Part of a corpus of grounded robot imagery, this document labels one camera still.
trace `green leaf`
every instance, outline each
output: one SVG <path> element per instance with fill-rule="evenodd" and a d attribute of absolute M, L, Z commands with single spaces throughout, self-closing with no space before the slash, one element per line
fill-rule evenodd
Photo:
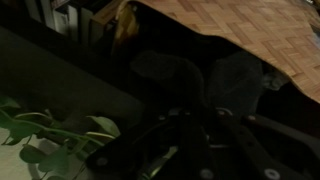
<path fill-rule="evenodd" d="M 2 144 L 2 145 L 7 145 L 7 146 L 14 146 L 21 142 L 22 139 L 12 139 L 10 142 Z"/>
<path fill-rule="evenodd" d="M 0 97 L 0 107 L 20 108 L 20 105 L 10 97 Z"/>
<path fill-rule="evenodd" d="M 47 155 L 40 149 L 29 144 L 25 144 L 23 145 L 23 148 L 20 151 L 19 156 L 26 163 L 36 164 L 43 161 Z"/>
<path fill-rule="evenodd" d="M 13 121 L 11 117 L 4 111 L 0 109 L 0 127 L 5 129 L 10 129 L 12 127 Z"/>
<path fill-rule="evenodd" d="M 60 176 L 50 176 L 47 180 L 66 180 L 66 179 Z"/>
<path fill-rule="evenodd" d="M 114 137 L 120 136 L 120 131 L 118 126 L 109 118 L 106 117 L 95 117 L 95 116 L 88 116 L 89 118 L 93 119 L 97 124 L 99 124 L 103 130 L 105 130 L 110 135 Z"/>
<path fill-rule="evenodd" d="M 14 122 L 10 130 L 10 137 L 13 139 L 23 139 L 25 137 L 31 136 L 41 130 L 40 127 L 24 123 L 24 122 Z"/>
<path fill-rule="evenodd" d="M 66 174 L 69 171 L 67 151 L 67 146 L 62 146 L 52 154 L 48 155 L 42 162 L 39 163 L 39 171 L 54 171 L 59 174 Z"/>

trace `plant stem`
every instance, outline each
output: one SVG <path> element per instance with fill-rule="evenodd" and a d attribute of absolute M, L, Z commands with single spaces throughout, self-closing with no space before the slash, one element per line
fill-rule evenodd
<path fill-rule="evenodd" d="M 82 163 L 78 173 L 72 178 L 72 180 L 77 180 L 79 175 L 86 169 L 85 163 Z"/>
<path fill-rule="evenodd" d="M 6 145 L 8 140 L 9 140 L 10 136 L 7 137 L 7 139 L 2 143 L 2 145 Z"/>
<path fill-rule="evenodd" d="M 51 117 L 51 115 L 46 115 L 46 114 L 43 114 L 43 113 L 39 113 L 39 112 L 31 112 L 31 113 L 23 113 L 23 114 L 18 114 L 14 117 L 14 119 L 18 119 L 18 118 L 21 118 L 21 117 L 25 117 L 25 116 L 41 116 L 41 117 L 44 117 L 46 118 L 47 120 L 49 120 L 51 122 L 51 125 L 52 124 L 60 124 L 59 121 L 53 119 Z"/>
<path fill-rule="evenodd" d="M 38 113 L 38 112 L 18 114 L 18 115 L 16 115 L 14 118 L 16 119 L 16 118 L 20 118 L 20 117 L 24 117 L 24 116 L 33 116 L 33 115 L 42 116 L 42 117 L 51 119 L 49 116 L 47 116 L 47 115 L 45 115 L 45 114 L 42 114 L 42 113 Z"/>
<path fill-rule="evenodd" d="M 26 123 L 26 124 L 31 124 L 31 125 L 34 125 L 34 126 L 37 126 L 37 127 L 40 127 L 42 128 L 43 130 L 47 131 L 47 132 L 54 132 L 54 133 L 57 133 L 59 135 L 63 135 L 63 136 L 67 136 L 67 137 L 70 137 L 70 138 L 74 138 L 74 139 L 83 139 L 83 140 L 89 140 L 89 141 L 92 141 L 94 142 L 95 144 L 99 145 L 99 146 L 104 146 L 104 144 L 98 140 L 95 140 L 91 137 L 88 137 L 88 136 L 82 136 L 82 135 L 79 135 L 79 134 L 76 134 L 76 133 L 72 133 L 72 132 L 68 132 L 68 131 L 64 131 L 64 130 L 60 130 L 60 129 L 51 129 L 51 128 L 47 128 L 43 125 L 40 125 L 40 124 L 37 124 L 37 123 L 34 123 L 34 122 L 30 122 L 30 121 L 25 121 L 25 120 L 18 120 L 18 119 L 14 119 L 15 122 L 22 122 L 22 123 Z"/>
<path fill-rule="evenodd" d="M 109 138 L 109 139 L 115 139 L 114 136 L 109 135 L 109 134 L 102 134 L 102 133 L 97 133 L 97 132 L 87 132 L 86 134 L 87 134 L 87 135 L 93 135 L 93 136 L 106 137 L 106 138 Z"/>
<path fill-rule="evenodd" d="M 44 173 L 44 175 L 40 178 L 40 180 L 43 180 L 47 176 L 48 172 Z"/>
<path fill-rule="evenodd" d="M 89 140 L 79 140 L 78 143 L 73 147 L 70 154 L 76 154 L 81 151 L 87 144 Z"/>
<path fill-rule="evenodd" d="M 26 142 L 26 144 L 29 144 L 29 142 L 31 141 L 31 139 L 32 139 L 32 135 L 29 136 L 29 139 L 28 139 L 28 141 Z"/>

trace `book spine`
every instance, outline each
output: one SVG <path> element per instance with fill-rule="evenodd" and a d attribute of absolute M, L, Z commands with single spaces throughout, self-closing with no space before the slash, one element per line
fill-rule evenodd
<path fill-rule="evenodd" d="M 80 42 L 79 9 L 72 4 L 68 5 L 70 37 L 73 41 Z"/>
<path fill-rule="evenodd" d="M 36 1 L 37 0 L 25 0 L 25 4 L 28 9 L 29 16 L 38 22 L 42 22 Z"/>
<path fill-rule="evenodd" d="M 104 31 L 103 25 L 101 25 L 95 21 L 91 22 L 91 32 L 90 32 L 90 37 L 89 37 L 89 39 L 90 39 L 89 45 L 90 46 L 94 45 L 96 42 L 98 42 L 98 40 L 100 38 L 102 38 L 103 31 Z"/>
<path fill-rule="evenodd" d="M 54 10 L 53 16 L 54 16 L 56 31 L 62 35 L 69 36 L 68 14 L 64 14 Z"/>
<path fill-rule="evenodd" d="M 51 1 L 52 9 L 56 9 L 56 8 L 62 6 L 67 1 L 69 1 L 69 0 L 53 0 L 53 1 Z"/>
<path fill-rule="evenodd" d="M 42 10 L 45 18 L 45 23 L 47 27 L 55 30 L 55 24 L 54 24 L 54 19 L 53 19 L 53 7 L 52 4 L 55 0 L 42 0 L 41 5 L 42 5 Z"/>
<path fill-rule="evenodd" d="M 41 6 L 41 0 L 35 0 L 35 1 L 36 1 L 36 4 L 37 4 L 37 9 L 39 11 L 40 20 L 41 20 L 42 23 L 45 23 L 43 9 L 42 9 L 42 6 Z"/>
<path fill-rule="evenodd" d="M 81 42 L 85 46 L 89 45 L 89 28 L 91 24 L 90 19 L 92 16 L 92 11 L 85 8 L 81 8 Z"/>

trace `bookshelf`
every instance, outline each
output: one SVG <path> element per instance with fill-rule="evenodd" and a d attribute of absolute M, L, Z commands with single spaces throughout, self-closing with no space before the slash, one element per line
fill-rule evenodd
<path fill-rule="evenodd" d="M 114 17 L 121 2 L 122 0 L 0 0 L 0 3 L 15 12 L 29 16 L 85 47 L 97 50 L 97 53 L 100 49 L 110 48 L 105 41 L 110 40 L 108 34 L 115 30 Z"/>

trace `dark wall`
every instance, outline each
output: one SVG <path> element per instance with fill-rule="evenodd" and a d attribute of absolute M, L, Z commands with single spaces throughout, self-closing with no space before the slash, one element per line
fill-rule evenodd
<path fill-rule="evenodd" d="M 71 124 L 100 112 L 130 125 L 143 110 L 132 96 L 1 26 L 0 91 L 32 110 L 49 108 L 57 116 L 69 117 Z"/>

